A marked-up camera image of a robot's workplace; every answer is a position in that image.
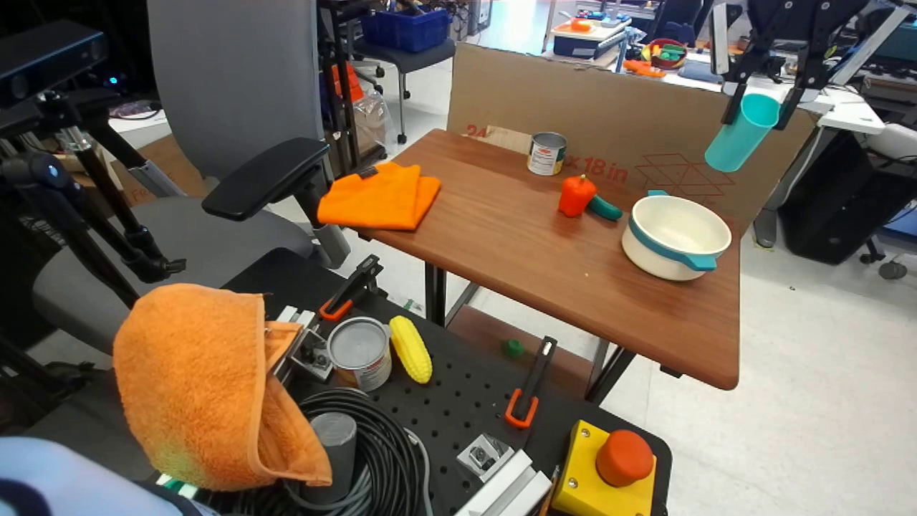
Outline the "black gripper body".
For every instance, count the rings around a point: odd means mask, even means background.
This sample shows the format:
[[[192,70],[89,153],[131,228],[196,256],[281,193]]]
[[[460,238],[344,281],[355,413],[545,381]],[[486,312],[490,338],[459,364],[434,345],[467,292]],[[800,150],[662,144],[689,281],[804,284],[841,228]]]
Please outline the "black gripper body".
[[[838,0],[748,0],[749,56],[764,57],[777,41],[801,41],[823,57],[827,38],[841,23]]]

